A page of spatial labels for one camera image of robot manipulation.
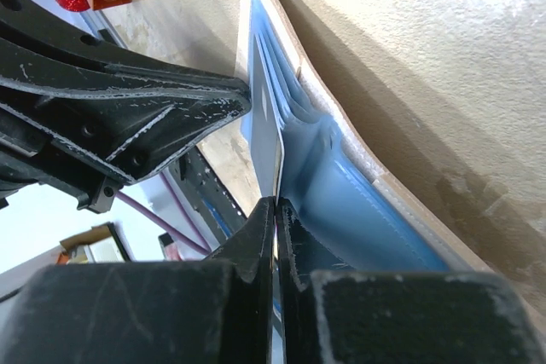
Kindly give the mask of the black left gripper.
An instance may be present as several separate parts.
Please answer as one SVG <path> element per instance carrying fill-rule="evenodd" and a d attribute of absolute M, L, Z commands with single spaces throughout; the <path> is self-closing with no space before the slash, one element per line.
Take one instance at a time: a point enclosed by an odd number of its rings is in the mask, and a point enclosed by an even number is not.
<path fill-rule="evenodd" d="M 153 176 L 250 107 L 238 78 L 121 48 L 31 0 L 1 0 L 2 203 L 41 184 L 105 213 L 120 182 Z"/>

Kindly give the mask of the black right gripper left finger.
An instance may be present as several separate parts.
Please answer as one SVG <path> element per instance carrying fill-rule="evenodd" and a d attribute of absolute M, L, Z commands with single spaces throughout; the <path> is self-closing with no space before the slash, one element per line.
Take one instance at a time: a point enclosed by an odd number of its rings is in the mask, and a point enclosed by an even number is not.
<path fill-rule="evenodd" d="M 267 363 L 274 200 L 200 261 L 54 265 L 23 287 L 4 363 Z"/>

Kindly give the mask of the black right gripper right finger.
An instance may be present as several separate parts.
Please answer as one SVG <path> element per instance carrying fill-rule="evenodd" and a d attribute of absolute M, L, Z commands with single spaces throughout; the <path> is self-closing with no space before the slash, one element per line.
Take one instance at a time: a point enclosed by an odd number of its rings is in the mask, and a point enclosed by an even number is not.
<path fill-rule="evenodd" d="M 276 207 L 288 363 L 542 363 L 543 340 L 518 295 L 481 272 L 345 269 Z"/>

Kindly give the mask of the beige card holder wallet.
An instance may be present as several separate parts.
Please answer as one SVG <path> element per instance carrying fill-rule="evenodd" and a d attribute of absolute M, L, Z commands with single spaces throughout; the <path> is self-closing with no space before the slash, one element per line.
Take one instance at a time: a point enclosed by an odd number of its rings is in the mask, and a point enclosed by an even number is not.
<path fill-rule="evenodd" d="M 543 315 L 545 0 L 260 1 L 358 169 Z"/>

